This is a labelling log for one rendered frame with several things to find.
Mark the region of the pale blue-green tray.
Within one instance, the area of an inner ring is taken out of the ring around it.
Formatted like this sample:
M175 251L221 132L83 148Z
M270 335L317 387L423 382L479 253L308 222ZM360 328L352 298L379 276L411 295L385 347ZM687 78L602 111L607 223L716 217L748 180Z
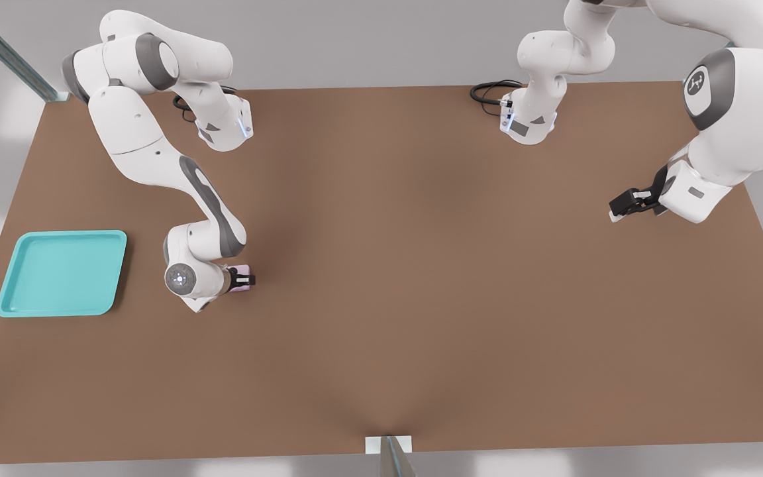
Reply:
M127 235L120 230L36 231L13 247L0 316L100 316L114 305Z

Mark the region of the silver frame post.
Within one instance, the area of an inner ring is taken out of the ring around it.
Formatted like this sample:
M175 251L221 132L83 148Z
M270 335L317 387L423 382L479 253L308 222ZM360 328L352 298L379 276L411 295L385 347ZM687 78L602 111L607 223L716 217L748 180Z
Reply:
M47 103L66 102L70 94L52 87L6 40L0 36L0 62L33 93Z
M409 462L409 454L413 452L411 435L366 437L364 452L380 456L380 477L417 477Z

